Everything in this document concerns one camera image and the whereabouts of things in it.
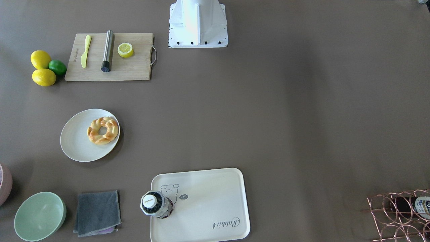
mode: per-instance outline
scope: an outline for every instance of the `lemon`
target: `lemon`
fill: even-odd
[[[43,50],[36,50],[31,53],[30,56],[31,63],[36,69],[48,68],[48,64],[51,61],[49,54]]]
[[[37,69],[33,72],[31,77],[35,83],[44,87],[51,86],[57,79],[55,73],[49,69]]]
[[[128,58],[134,53],[133,46],[129,43],[122,43],[118,46],[118,54],[123,58]]]

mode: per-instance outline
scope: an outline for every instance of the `braided bread ring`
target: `braided bread ring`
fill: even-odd
[[[100,135],[98,130],[101,127],[106,127],[107,131],[104,135]],[[109,117],[101,117],[99,119],[95,119],[91,126],[88,127],[87,135],[89,140],[96,145],[105,145],[110,141],[114,140],[118,135],[118,124],[114,119]]]

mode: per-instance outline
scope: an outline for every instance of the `yellow butter knife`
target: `yellow butter knife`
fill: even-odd
[[[82,68],[86,67],[86,57],[88,56],[89,43],[91,43],[91,36],[87,35],[85,37],[85,52],[81,56],[81,65],[82,65]]]

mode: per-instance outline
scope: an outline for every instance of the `pink bowl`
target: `pink bowl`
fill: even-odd
[[[0,206],[6,201],[12,190],[12,174],[9,169],[0,163]]]

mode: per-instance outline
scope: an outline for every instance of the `gray napkin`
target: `gray napkin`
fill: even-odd
[[[78,208],[73,230],[74,233],[78,233],[78,237],[111,233],[120,223],[118,190],[78,195]]]

